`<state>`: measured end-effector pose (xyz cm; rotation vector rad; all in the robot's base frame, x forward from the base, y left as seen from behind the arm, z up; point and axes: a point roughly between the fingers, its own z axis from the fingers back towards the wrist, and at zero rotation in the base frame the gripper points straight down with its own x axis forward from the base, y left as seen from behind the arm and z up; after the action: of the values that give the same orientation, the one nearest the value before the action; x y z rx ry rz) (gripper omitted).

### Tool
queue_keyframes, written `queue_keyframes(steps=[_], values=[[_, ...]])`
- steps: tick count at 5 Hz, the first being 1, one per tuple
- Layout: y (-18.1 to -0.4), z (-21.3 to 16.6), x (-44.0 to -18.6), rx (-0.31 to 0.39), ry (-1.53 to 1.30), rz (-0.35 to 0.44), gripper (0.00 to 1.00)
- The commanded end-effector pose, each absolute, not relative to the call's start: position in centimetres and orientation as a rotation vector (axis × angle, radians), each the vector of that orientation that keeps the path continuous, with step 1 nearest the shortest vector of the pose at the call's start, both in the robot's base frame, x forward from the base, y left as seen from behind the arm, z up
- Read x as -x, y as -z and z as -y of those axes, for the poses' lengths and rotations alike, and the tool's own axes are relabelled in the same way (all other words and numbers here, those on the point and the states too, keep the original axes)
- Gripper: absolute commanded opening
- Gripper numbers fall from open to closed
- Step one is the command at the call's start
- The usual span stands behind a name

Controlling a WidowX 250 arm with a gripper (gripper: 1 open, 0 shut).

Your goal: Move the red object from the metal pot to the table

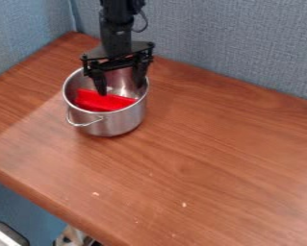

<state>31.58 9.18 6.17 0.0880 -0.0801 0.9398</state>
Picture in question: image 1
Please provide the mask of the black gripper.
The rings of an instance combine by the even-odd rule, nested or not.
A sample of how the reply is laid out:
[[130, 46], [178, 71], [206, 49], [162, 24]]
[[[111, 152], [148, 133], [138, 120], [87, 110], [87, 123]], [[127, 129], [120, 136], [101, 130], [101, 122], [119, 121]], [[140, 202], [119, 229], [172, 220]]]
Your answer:
[[107, 71], [131, 67], [132, 80], [138, 88], [142, 87], [146, 80], [147, 70], [154, 61], [154, 43], [131, 39], [132, 24], [134, 21], [116, 24], [101, 19], [101, 44], [80, 57], [84, 75], [92, 79], [96, 91], [101, 96], [107, 95], [104, 76]]

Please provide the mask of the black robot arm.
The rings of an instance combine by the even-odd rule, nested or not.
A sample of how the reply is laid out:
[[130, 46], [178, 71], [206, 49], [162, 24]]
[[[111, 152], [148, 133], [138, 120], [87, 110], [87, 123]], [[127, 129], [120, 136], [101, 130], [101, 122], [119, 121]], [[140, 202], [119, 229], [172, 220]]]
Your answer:
[[154, 61], [154, 43], [134, 41], [131, 33], [142, 33], [134, 28], [135, 16], [143, 12], [146, 0], [100, 0], [99, 12], [100, 44], [84, 52], [80, 60], [83, 73], [92, 80], [97, 93], [107, 95], [107, 76], [110, 71], [131, 68], [134, 84], [140, 87], [146, 81], [148, 68]]

